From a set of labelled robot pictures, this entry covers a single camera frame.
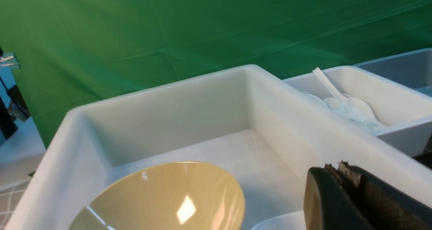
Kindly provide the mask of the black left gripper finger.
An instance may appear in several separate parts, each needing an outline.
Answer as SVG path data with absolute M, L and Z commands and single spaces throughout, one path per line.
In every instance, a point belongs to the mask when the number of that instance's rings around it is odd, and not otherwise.
M 430 230 L 427 205 L 358 166 L 341 161 L 307 172 L 307 230 Z

